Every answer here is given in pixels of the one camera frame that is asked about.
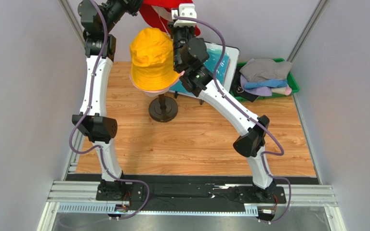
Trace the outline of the red hat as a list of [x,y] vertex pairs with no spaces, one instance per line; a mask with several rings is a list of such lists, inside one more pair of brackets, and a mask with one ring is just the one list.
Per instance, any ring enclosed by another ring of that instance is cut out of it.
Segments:
[[168,22],[173,22],[172,10],[182,3],[193,3],[192,0],[144,0],[139,10],[144,21],[152,28],[160,29],[171,35]]

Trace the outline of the yellow bucket hat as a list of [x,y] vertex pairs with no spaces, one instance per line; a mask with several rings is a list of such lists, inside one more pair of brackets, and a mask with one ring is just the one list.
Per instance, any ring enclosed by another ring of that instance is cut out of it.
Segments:
[[171,85],[179,73],[173,67],[172,39],[157,28],[144,28],[130,44],[131,76],[145,90]]

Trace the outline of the pink bucket hat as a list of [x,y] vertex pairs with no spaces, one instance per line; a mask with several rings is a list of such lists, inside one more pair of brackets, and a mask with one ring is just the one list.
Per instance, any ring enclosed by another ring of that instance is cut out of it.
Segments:
[[132,76],[131,76],[131,74],[129,74],[129,79],[130,79],[130,81],[131,81],[131,83],[133,84],[133,86],[135,87],[135,88],[137,88],[138,90],[141,90],[141,91],[144,91],[145,93],[161,93],[161,92],[167,92],[172,86],[174,86],[177,82],[179,82],[179,77],[181,77],[181,76],[183,76],[183,74],[184,74],[185,72],[183,71],[183,72],[181,72],[179,75],[178,75],[178,78],[171,84],[171,85],[169,85],[169,86],[167,86],[167,87],[165,87],[165,88],[163,88],[163,89],[159,89],[159,90],[145,90],[145,89],[143,89],[143,88],[140,88],[140,87],[138,87],[135,83],[134,83],[134,81],[133,81],[133,78],[132,78]]

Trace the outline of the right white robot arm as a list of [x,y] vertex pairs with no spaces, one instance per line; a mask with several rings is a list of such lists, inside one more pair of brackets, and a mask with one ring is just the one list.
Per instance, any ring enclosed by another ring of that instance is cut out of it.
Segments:
[[174,26],[168,23],[173,45],[173,68],[181,73],[182,86],[198,99],[207,102],[225,117],[239,134],[233,147],[247,158],[256,187],[255,196],[261,201],[271,198],[276,184],[266,172],[267,161],[261,152],[265,145],[265,128],[269,118],[258,117],[229,95],[222,85],[213,79],[213,73],[204,65],[209,54],[205,41],[195,36],[194,26]]

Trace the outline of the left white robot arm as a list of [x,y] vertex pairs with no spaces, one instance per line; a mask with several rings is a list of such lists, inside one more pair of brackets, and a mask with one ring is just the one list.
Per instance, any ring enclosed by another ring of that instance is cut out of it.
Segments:
[[106,112],[107,84],[116,50],[116,39],[109,32],[124,14],[136,16],[142,4],[141,0],[108,0],[98,5],[93,0],[83,0],[78,5],[87,81],[80,111],[72,116],[74,128],[70,138],[76,131],[81,132],[97,152],[102,170],[97,187],[98,201],[119,201],[128,197],[127,181],[123,178],[115,149],[117,121],[107,117]]

